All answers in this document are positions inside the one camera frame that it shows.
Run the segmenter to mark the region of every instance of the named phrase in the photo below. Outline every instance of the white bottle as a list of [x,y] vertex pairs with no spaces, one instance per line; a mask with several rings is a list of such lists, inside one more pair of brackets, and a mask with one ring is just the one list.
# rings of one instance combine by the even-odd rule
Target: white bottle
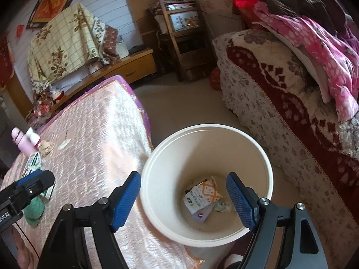
[[34,130],[30,127],[25,135],[30,139],[31,143],[34,145],[34,147],[38,150],[38,145],[40,143],[40,136],[34,132]]

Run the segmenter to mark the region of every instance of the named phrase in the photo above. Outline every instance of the white plastic trash can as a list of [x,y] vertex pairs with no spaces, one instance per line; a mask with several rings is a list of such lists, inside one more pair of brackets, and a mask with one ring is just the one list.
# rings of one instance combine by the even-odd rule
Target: white plastic trash can
[[163,235],[192,247],[230,243],[248,232],[236,211],[214,213],[202,224],[191,218],[184,191],[214,176],[229,199],[225,179],[236,172],[259,197],[271,199],[273,173],[260,145],[246,133],[220,124],[191,126],[166,138],[142,171],[141,201],[146,215]]

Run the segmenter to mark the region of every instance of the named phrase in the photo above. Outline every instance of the paper packaging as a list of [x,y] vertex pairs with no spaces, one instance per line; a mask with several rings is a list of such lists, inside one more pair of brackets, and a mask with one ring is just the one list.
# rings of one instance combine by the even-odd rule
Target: paper packaging
[[211,177],[209,180],[194,186],[184,196],[183,201],[191,214],[194,214],[221,198],[222,195],[218,193],[216,180]]
[[213,210],[213,206],[214,206],[214,204],[210,204],[210,205],[206,206],[205,208],[198,210],[195,214],[192,215],[192,218],[195,221],[204,223],[204,221],[207,219],[207,217]]
[[[36,152],[30,155],[30,157],[28,158],[24,171],[21,175],[21,178],[24,178],[26,176],[28,176],[29,174],[35,172],[38,169],[41,169],[41,157],[40,157],[40,153]],[[51,195],[53,194],[53,187],[55,186],[55,184],[53,184],[53,186],[51,186],[49,189],[45,190],[44,192],[42,192],[40,195],[45,197],[46,199],[50,200]]]

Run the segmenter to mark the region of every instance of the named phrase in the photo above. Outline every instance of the wooden cabinet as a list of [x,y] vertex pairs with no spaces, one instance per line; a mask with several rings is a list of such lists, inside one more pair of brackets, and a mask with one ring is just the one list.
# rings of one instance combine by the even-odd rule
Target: wooden cabinet
[[127,83],[132,83],[157,72],[152,53],[152,49],[147,49],[140,52],[141,55],[128,56],[127,60],[124,58],[114,70],[104,75],[104,78],[108,79],[114,75],[120,75]]
[[152,53],[152,49],[146,48],[138,53],[123,58],[121,62],[118,62],[117,64],[103,67],[93,74],[88,75],[81,82],[78,82],[67,90],[62,99],[52,107],[50,112],[53,114],[56,113],[57,110],[76,93],[100,78],[108,79],[112,76],[120,75],[128,83],[132,83],[157,72]]

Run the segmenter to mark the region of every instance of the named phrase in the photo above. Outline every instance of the red bag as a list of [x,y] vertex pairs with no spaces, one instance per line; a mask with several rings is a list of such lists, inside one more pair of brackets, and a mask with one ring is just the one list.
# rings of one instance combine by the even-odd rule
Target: red bag
[[252,22],[261,21],[253,11],[253,7],[258,1],[259,0],[233,0],[233,4],[238,8],[250,29],[263,30],[261,25],[252,24]]
[[220,69],[218,67],[215,67],[214,70],[209,75],[209,84],[216,91],[222,91],[221,83],[219,80],[220,74],[221,74]]

